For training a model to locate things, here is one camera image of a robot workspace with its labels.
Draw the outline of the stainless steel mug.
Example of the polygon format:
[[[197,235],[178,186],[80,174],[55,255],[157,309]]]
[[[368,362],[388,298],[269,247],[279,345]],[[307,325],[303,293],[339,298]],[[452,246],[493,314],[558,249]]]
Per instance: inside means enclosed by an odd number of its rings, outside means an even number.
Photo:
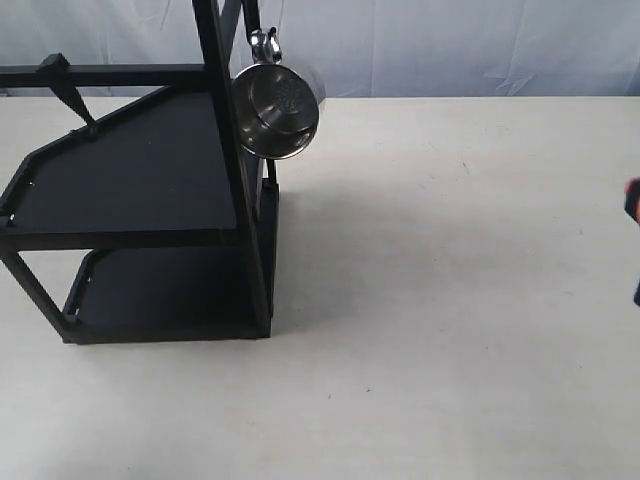
[[[253,64],[231,83],[242,147],[266,160],[291,158],[313,141],[326,90],[308,63],[283,54],[277,30],[249,36]]]

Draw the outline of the black two-tier metal rack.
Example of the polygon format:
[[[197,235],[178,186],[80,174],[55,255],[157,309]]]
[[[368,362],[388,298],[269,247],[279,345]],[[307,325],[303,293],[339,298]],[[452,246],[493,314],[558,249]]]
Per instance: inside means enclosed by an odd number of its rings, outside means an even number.
[[[1,71],[44,87],[83,126],[21,162],[1,197],[1,260],[67,344],[271,334],[279,186],[246,153],[231,96],[254,1],[192,5],[203,60]]]

